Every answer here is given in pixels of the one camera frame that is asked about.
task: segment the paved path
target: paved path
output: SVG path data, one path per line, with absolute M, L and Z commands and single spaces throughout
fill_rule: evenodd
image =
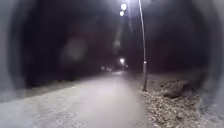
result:
M 113 73 L 0 103 L 1 128 L 152 128 L 126 75 Z

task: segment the light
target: light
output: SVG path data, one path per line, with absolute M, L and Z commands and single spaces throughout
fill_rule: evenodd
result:
M 125 11 L 127 9 L 127 4 L 121 4 L 121 9 Z
M 120 16 L 124 16 L 124 11 L 120 11 Z
M 115 75 L 122 75 L 124 73 L 125 73 L 124 71 L 116 71 L 116 72 L 113 72 L 113 74 L 115 74 Z
M 125 59 L 124 59 L 124 58 L 120 58 L 120 63 L 121 63 L 122 65 L 124 65 L 124 63 L 125 63 Z
M 107 71 L 111 72 L 111 71 L 112 71 L 112 69 L 110 69 L 110 68 L 107 68 Z

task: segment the lamp post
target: lamp post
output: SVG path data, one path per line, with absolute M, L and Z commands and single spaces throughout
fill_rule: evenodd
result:
M 143 22 L 143 15 L 142 15 L 142 5 L 141 0 L 138 0 L 139 9 L 140 9 L 140 17 L 141 17 L 141 24 L 142 24 L 142 40 L 143 40 L 143 54 L 144 54 L 144 62 L 143 62 L 143 92 L 147 92 L 147 60 L 146 60 L 146 44 L 145 44 L 145 30 L 144 30 L 144 22 Z

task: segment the dark sky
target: dark sky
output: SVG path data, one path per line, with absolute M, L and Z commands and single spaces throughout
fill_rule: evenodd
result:
M 141 70 L 143 45 L 138 0 L 131 1 L 130 11 L 120 17 L 123 2 L 36 1 L 22 30 L 24 73 L 36 78 L 60 74 L 61 70 L 76 74 L 94 72 L 101 65 L 116 64 L 121 56 L 132 69 Z M 203 17 L 191 0 L 143 0 L 142 7 L 150 71 L 205 65 L 209 35 Z M 60 56 L 73 38 L 82 40 L 80 46 L 74 47 L 82 46 L 85 52 L 75 61 L 68 57 L 66 62 L 72 66 L 65 68 Z M 115 41 L 120 41 L 121 45 L 115 47 Z

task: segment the street lamp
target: street lamp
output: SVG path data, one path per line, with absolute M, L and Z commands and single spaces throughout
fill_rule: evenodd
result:
M 124 59 L 124 58 L 120 58 L 120 63 L 121 63 L 122 65 L 124 65 L 124 64 L 125 64 L 125 59 Z
M 121 10 L 125 11 L 127 9 L 127 4 L 121 4 Z
M 142 5 L 141 0 L 138 0 L 139 9 L 140 9 L 140 17 L 141 17 L 141 24 L 142 24 L 142 40 L 143 40 L 143 54 L 144 54 L 144 62 L 143 62 L 143 92 L 147 92 L 147 61 L 146 61 L 146 44 L 145 44 L 145 30 L 144 30 L 144 22 L 143 22 L 143 15 L 142 15 Z
M 124 16 L 124 11 L 120 11 L 120 16 Z

